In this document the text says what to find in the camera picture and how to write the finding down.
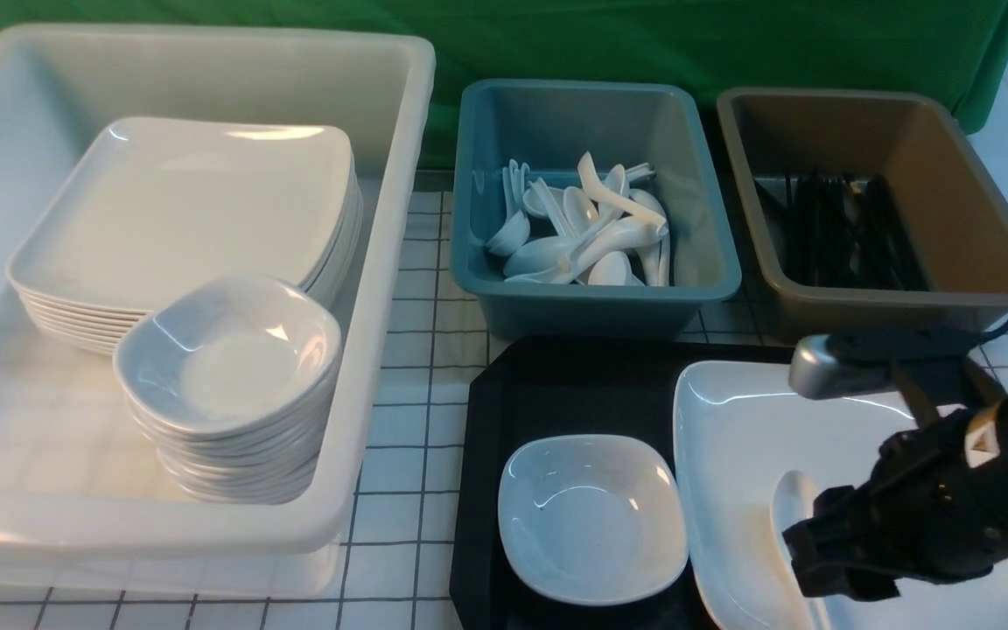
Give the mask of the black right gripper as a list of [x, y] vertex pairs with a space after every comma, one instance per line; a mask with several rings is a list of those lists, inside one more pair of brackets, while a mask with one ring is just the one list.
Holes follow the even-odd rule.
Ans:
[[941, 415], [911, 376], [893, 379], [919, 426], [881, 443], [865, 483], [822, 491], [812, 517], [781, 534], [804, 597], [877, 602], [898, 597], [900, 579], [960, 584], [1008, 561], [1008, 392], [969, 367], [985, 406]]

